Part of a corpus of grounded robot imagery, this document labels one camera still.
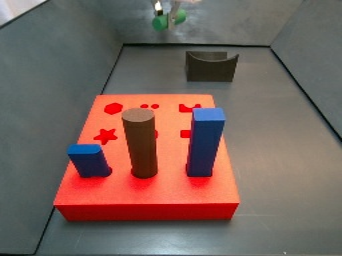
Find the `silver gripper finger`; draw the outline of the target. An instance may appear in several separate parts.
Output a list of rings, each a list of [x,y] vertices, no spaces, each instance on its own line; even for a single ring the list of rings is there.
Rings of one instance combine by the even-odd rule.
[[[180,1],[171,0],[171,10],[167,15],[168,19],[168,29],[172,29],[176,25],[181,23],[181,15],[179,14]]]
[[[150,0],[152,8],[153,8],[153,14],[154,16],[162,15],[162,7],[158,0]]]

